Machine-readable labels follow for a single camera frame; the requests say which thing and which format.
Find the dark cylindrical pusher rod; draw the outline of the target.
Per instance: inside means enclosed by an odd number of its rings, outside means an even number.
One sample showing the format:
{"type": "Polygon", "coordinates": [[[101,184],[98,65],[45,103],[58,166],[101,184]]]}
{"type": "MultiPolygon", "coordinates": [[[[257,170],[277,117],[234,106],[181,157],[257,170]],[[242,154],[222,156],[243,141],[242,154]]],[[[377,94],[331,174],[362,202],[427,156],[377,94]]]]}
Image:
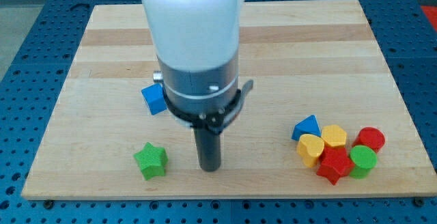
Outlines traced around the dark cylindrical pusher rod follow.
{"type": "Polygon", "coordinates": [[[207,172],[216,171],[221,166],[221,138],[205,128],[194,129],[199,166],[207,172]]]}

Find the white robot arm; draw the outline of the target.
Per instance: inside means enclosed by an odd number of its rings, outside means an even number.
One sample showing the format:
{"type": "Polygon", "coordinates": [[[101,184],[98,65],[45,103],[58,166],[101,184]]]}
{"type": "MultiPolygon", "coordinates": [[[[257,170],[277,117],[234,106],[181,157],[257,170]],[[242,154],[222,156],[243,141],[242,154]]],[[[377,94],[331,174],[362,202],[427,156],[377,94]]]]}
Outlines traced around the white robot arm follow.
{"type": "Polygon", "coordinates": [[[239,84],[244,0],[141,0],[170,112],[193,129],[199,166],[221,166],[221,133],[243,108],[253,82],[239,84]]]}

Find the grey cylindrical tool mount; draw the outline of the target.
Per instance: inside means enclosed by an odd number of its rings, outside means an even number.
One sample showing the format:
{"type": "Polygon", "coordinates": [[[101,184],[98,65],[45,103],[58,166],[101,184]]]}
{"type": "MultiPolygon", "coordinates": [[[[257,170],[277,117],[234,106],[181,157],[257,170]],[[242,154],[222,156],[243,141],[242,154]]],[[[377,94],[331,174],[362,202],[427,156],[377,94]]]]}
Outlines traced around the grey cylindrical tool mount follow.
{"type": "Polygon", "coordinates": [[[239,115],[253,80],[238,87],[238,54],[197,61],[165,61],[154,81],[163,86],[170,112],[192,128],[219,135],[239,115]]]}

